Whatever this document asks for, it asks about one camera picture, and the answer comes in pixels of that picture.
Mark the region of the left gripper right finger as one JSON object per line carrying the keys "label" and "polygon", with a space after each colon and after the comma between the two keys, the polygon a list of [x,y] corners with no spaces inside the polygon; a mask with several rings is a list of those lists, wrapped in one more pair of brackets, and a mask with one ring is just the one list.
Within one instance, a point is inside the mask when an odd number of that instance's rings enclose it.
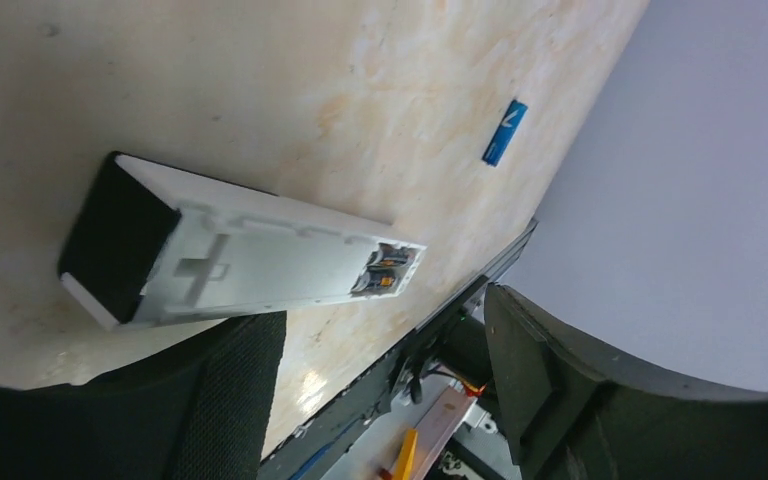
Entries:
{"label": "left gripper right finger", "polygon": [[498,424],[526,479],[768,479],[768,392],[678,373],[485,294]]}

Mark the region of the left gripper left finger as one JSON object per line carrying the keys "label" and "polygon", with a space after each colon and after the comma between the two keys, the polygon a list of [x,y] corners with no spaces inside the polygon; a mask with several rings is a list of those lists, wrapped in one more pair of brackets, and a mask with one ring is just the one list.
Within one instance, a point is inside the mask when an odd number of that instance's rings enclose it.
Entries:
{"label": "left gripper left finger", "polygon": [[0,387],[0,479],[254,479],[284,312],[234,317],[80,385]]}

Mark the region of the white remote control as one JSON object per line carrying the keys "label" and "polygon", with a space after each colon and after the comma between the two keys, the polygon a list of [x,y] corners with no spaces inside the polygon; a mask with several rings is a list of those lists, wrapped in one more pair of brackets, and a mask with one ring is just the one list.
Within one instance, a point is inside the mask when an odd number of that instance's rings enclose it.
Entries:
{"label": "white remote control", "polygon": [[[415,259],[369,268],[380,243]],[[392,298],[425,253],[385,224],[113,151],[57,273],[102,326],[135,329]],[[401,277],[395,290],[351,293],[378,269]]]}

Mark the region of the dark battery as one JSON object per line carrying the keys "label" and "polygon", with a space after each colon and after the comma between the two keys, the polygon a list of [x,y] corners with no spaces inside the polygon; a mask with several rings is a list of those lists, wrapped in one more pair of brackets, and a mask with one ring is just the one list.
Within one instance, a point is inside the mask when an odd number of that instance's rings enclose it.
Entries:
{"label": "dark battery", "polygon": [[367,270],[362,273],[351,289],[352,294],[379,294],[395,290],[401,277],[390,269]]}

